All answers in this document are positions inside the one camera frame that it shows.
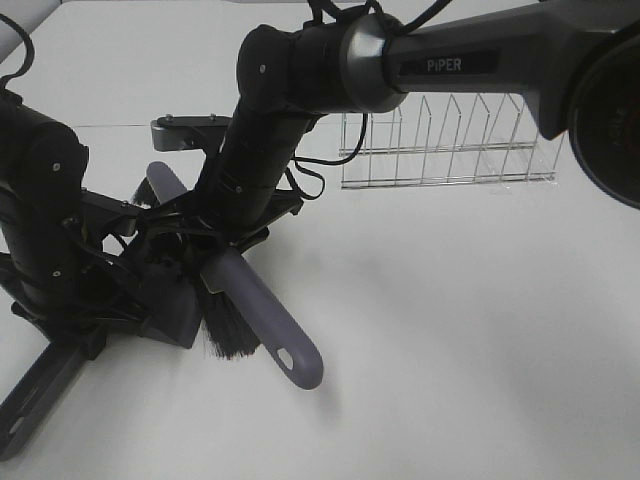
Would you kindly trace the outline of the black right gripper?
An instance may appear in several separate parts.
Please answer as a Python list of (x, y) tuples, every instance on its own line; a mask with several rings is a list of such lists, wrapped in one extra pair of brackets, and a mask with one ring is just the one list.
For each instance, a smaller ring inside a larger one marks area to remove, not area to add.
[(145, 210), (141, 222), (150, 237), (176, 235), (193, 250), (229, 246), (247, 250), (266, 240), (271, 224), (287, 214), (298, 214), (303, 205), (294, 192), (234, 194), (212, 203), (197, 192), (187, 192)]

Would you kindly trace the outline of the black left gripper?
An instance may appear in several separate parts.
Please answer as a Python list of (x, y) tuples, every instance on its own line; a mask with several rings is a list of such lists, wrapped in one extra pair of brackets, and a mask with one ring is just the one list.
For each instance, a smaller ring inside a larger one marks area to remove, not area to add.
[(141, 280), (127, 244), (119, 253), (9, 247), (12, 313), (48, 340), (78, 346), (90, 359), (102, 351), (108, 334), (138, 334), (150, 319)]

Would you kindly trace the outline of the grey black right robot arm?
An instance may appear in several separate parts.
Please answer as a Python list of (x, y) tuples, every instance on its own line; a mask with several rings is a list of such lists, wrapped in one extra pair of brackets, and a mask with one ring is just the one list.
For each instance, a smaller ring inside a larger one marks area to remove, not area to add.
[(567, 133), (587, 177), (638, 206), (637, 2), (542, 1), (438, 25), (442, 2), (409, 24), (372, 1), (311, 8), (298, 31), (261, 25), (245, 37), (231, 118), (155, 122), (157, 149), (206, 160), (191, 192), (146, 213), (150, 226), (242, 242), (301, 205), (277, 186), (321, 117), (386, 113), (411, 92), (522, 96), (544, 138)]

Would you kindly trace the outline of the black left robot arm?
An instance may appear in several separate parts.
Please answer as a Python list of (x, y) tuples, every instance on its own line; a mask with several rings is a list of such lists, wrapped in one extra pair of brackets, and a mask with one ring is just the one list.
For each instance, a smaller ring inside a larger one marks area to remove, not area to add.
[(139, 208), (86, 191), (89, 149), (67, 125), (1, 92), (1, 287), (12, 312), (87, 359), (109, 330), (136, 325), (140, 267), (105, 251), (134, 232)]

